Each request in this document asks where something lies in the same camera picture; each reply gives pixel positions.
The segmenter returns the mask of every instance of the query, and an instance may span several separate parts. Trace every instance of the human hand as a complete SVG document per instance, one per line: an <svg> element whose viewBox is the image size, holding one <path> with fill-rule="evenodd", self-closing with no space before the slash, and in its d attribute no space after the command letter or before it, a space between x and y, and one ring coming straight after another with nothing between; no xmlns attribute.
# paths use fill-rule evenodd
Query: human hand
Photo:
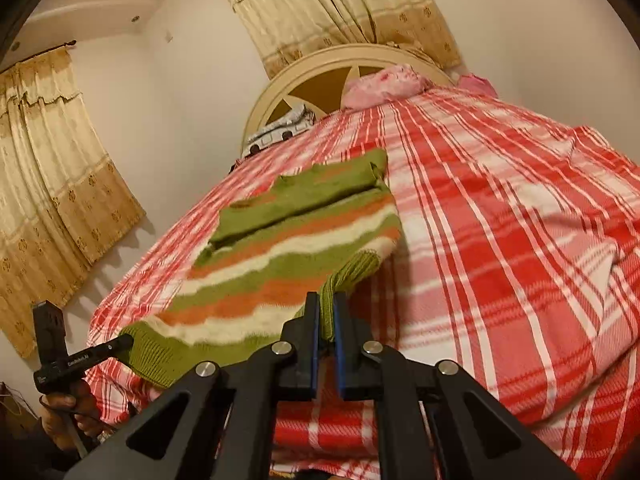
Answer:
<svg viewBox="0 0 640 480"><path fill-rule="evenodd" d="M84 381L71 384L71 394L49 394L42 399L43 404L54 409L73 410L100 419L100 410L95 397ZM87 436L96 437L102 433L102 424L88 416L72 415L77 421L78 428ZM53 443L62 451L76 448L71 435L66 430L65 421L61 415L46 407L42 407L42 427Z"/></svg>

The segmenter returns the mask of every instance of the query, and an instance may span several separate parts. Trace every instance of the ceiling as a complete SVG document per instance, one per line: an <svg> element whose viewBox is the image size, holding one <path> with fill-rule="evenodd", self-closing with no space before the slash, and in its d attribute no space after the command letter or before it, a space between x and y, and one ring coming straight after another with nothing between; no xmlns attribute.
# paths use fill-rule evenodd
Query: ceiling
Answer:
<svg viewBox="0 0 640 480"><path fill-rule="evenodd" d="M19 47L9 50L0 63L0 70L67 41L140 30L162 1L41 0L14 40L12 48L18 42Z"/></svg>

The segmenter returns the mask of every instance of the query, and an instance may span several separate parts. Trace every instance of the green knit fabric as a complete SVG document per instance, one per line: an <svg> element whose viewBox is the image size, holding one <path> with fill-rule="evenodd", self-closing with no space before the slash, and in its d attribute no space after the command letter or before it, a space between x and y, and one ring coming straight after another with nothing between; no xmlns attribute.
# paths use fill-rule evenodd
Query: green knit fabric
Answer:
<svg viewBox="0 0 640 480"><path fill-rule="evenodd" d="M375 149L280 176L268 192L231 204L171 305L122 331L120 359L168 387L203 360L224 366L279 339L282 324L319 292L321 335L333 337L334 292L370 276L401 235Z"/></svg>

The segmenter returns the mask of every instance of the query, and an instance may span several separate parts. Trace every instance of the silver bolt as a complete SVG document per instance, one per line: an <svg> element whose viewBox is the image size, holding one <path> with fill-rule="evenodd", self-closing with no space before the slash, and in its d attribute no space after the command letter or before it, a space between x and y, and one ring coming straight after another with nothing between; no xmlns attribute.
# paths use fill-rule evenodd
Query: silver bolt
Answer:
<svg viewBox="0 0 640 480"><path fill-rule="evenodd" d="M211 361L203 361L196 366L196 373L200 377L211 377L216 372L216 365Z"/></svg>
<svg viewBox="0 0 640 480"><path fill-rule="evenodd" d="M443 375L455 375L460 370L460 367L453 361L442 361L438 365L438 370Z"/></svg>
<svg viewBox="0 0 640 480"><path fill-rule="evenodd" d="M364 345L362 345L362 349L367 354L379 354L385 348L382 346L382 343L380 341L372 340L372 341L367 341L366 343L364 343Z"/></svg>
<svg viewBox="0 0 640 480"><path fill-rule="evenodd" d="M271 351L276 355L287 355L293 350L293 346L288 341L278 341L271 345Z"/></svg>

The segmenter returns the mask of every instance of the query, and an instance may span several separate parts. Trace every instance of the beige curtain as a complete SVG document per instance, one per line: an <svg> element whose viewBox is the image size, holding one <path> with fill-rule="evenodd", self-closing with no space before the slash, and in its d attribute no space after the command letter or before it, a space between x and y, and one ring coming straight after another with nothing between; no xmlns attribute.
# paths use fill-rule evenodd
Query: beige curtain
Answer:
<svg viewBox="0 0 640 480"><path fill-rule="evenodd" d="M441 68L460 54L433 0L229 0L268 76L305 54L345 43L410 45Z"/></svg>
<svg viewBox="0 0 640 480"><path fill-rule="evenodd" d="M143 216L91 126L64 48L0 74L0 328L35 347L31 305L64 306Z"/></svg>

